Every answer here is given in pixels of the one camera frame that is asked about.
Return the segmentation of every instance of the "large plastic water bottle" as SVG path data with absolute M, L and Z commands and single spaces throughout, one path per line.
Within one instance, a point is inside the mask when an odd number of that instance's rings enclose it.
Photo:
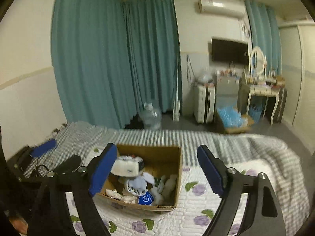
M 159 108 L 153 107 L 152 103 L 144 103 L 143 111 L 139 116 L 143 121 L 146 130 L 159 130 L 161 129 L 162 112 Z

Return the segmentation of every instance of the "teal curtain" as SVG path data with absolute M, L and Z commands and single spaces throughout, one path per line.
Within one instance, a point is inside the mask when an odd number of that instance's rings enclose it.
M 173 0 L 129 0 L 124 3 L 128 52 L 138 111 L 145 102 L 172 109 L 176 94 L 179 41 Z
M 253 47 L 259 46 L 267 58 L 267 72 L 281 73 L 281 46 L 276 14 L 273 8 L 254 0 L 245 0 L 252 32 Z
M 56 0 L 51 54 L 68 121 L 130 122 L 136 102 L 120 0 Z

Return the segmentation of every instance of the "white suitcase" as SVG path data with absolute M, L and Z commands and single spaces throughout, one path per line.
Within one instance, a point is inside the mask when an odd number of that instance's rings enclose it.
M 194 98 L 194 114 L 197 122 L 212 122 L 215 108 L 215 87 L 195 86 Z

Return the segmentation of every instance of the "black suitcase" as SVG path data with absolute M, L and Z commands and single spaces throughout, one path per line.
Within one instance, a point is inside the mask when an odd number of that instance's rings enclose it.
M 276 112 L 273 116 L 273 122 L 281 122 L 284 107 L 285 107 L 285 102 L 287 100 L 287 94 L 288 94 L 288 91 L 286 89 L 284 89 L 284 88 L 280 89 L 279 103 L 278 103 Z M 267 109 L 266 109 L 266 116 L 270 121 L 271 121 L 271 115 L 272 115 L 275 104 L 276 104 L 276 98 L 275 97 L 269 97 Z

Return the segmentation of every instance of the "wardrobe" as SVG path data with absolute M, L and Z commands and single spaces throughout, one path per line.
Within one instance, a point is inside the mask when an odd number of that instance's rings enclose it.
M 313 153 L 315 148 L 315 23 L 297 21 L 279 26 L 281 74 L 288 97 L 283 120 Z

